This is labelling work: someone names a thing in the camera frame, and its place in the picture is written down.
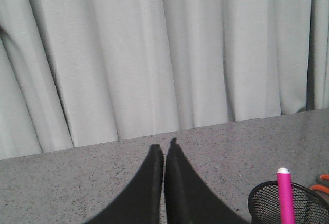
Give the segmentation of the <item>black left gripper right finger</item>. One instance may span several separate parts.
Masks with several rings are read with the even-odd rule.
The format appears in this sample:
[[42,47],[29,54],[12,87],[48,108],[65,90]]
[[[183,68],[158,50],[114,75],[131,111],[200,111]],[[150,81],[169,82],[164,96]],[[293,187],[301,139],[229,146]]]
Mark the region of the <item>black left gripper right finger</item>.
[[164,196],[167,223],[246,223],[203,182],[176,138],[166,157]]

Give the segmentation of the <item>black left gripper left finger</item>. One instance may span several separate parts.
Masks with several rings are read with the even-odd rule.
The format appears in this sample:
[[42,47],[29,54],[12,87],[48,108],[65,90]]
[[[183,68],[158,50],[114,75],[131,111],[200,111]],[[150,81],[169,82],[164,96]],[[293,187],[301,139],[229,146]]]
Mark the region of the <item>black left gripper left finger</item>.
[[160,223],[163,164],[160,145],[151,145],[129,184],[88,223]]

